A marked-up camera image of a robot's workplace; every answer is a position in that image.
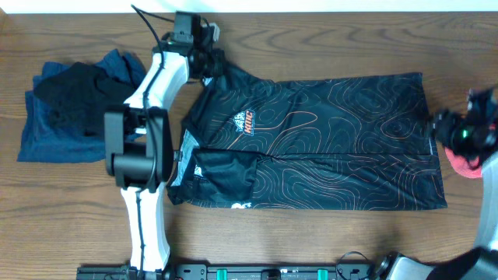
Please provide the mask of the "red t-shirt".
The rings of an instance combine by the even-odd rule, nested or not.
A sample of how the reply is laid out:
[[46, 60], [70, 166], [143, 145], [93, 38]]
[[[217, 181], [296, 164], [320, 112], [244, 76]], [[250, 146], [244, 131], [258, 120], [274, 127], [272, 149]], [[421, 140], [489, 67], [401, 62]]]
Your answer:
[[457, 174], [469, 179], [482, 177], [482, 167], [479, 165], [479, 157], [467, 160], [463, 156], [455, 155], [449, 148], [445, 148], [444, 151], [450, 165]]

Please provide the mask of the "black orange patterned jersey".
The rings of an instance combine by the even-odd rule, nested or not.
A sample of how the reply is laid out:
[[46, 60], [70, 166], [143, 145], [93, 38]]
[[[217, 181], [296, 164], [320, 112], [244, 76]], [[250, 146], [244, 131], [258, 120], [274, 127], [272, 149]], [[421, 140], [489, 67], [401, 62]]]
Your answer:
[[445, 208], [419, 72], [275, 82], [230, 66], [182, 121], [167, 194], [206, 208]]

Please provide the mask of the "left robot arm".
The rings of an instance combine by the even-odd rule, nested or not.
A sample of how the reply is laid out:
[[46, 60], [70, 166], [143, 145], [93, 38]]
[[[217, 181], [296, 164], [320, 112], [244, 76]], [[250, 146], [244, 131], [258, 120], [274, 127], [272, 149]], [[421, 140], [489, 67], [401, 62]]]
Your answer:
[[120, 273], [125, 279], [168, 277], [163, 198], [180, 156], [168, 112], [190, 79], [214, 78], [223, 68], [212, 53], [215, 23], [191, 12], [176, 12], [171, 21], [173, 30], [155, 38], [152, 64], [137, 90], [104, 114], [106, 169], [126, 204], [132, 237], [130, 263]]

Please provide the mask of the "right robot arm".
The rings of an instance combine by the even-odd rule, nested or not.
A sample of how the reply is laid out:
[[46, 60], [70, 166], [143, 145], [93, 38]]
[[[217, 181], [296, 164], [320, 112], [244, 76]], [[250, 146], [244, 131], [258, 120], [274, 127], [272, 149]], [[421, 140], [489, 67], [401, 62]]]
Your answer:
[[369, 215], [367, 240], [383, 254], [373, 273], [379, 279], [495, 279], [497, 277], [497, 146], [479, 148], [471, 124], [497, 126], [497, 116], [440, 110], [426, 125], [442, 152], [457, 138], [478, 161], [471, 181], [443, 164], [450, 207], [422, 213]]

